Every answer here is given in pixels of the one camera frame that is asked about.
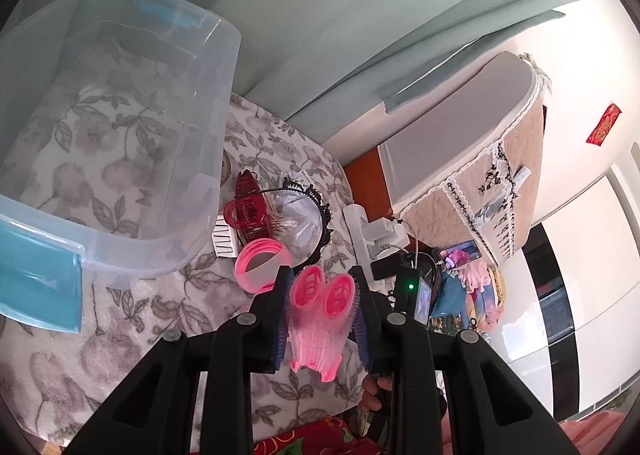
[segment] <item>clear plastic storage box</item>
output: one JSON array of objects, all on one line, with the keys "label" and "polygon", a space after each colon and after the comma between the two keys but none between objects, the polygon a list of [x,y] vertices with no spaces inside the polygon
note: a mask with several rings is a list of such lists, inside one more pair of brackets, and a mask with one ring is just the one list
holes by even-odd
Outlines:
[{"label": "clear plastic storage box", "polygon": [[[111,287],[186,265],[218,215],[239,43],[184,0],[57,0],[6,34],[0,249]],[[0,278],[57,283],[24,255],[0,251]]]}]

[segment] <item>phone screen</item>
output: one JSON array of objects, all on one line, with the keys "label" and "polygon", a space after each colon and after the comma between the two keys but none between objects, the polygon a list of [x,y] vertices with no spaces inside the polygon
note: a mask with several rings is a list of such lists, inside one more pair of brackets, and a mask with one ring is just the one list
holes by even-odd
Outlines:
[{"label": "phone screen", "polygon": [[418,297],[415,301],[414,319],[427,325],[429,322],[429,307],[431,304],[431,287],[424,280],[418,284]]},{"label": "phone screen", "polygon": [[440,258],[444,262],[445,269],[456,269],[462,267],[465,263],[477,260],[480,258],[480,250],[476,241],[469,240],[462,244],[452,245],[446,249],[440,250]]}]

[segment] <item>black strip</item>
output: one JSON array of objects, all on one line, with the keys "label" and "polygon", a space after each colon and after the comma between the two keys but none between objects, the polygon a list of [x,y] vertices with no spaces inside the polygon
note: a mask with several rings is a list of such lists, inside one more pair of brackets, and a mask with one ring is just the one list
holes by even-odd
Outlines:
[{"label": "black strip", "polygon": [[575,333],[549,345],[551,379],[554,387],[554,419],[564,421],[578,413],[580,372]]},{"label": "black strip", "polygon": [[536,286],[549,342],[554,418],[564,421],[578,413],[580,405],[580,368],[574,317],[558,260],[542,224],[531,228],[522,251]]}]

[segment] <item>plastic bag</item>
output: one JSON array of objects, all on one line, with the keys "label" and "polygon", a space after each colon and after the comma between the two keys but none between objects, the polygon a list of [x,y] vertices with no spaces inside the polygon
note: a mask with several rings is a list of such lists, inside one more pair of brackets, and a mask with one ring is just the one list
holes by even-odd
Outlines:
[{"label": "plastic bag", "polygon": [[289,249],[292,265],[300,265],[316,250],[322,237],[318,206],[306,195],[288,190],[264,196],[273,238]]}]

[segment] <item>finger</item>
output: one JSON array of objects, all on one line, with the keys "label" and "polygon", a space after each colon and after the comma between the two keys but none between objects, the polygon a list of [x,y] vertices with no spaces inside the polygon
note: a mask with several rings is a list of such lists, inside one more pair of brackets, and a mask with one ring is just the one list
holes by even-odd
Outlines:
[{"label": "finger", "polygon": [[378,378],[378,386],[383,390],[391,390],[391,376],[385,375],[384,377]]},{"label": "finger", "polygon": [[382,403],[380,403],[377,397],[374,397],[367,391],[362,394],[362,399],[360,400],[360,409],[362,411],[378,411],[380,408],[382,408]]},{"label": "finger", "polygon": [[367,374],[367,376],[362,380],[362,387],[371,395],[376,395],[378,393],[378,384],[371,374]]}]

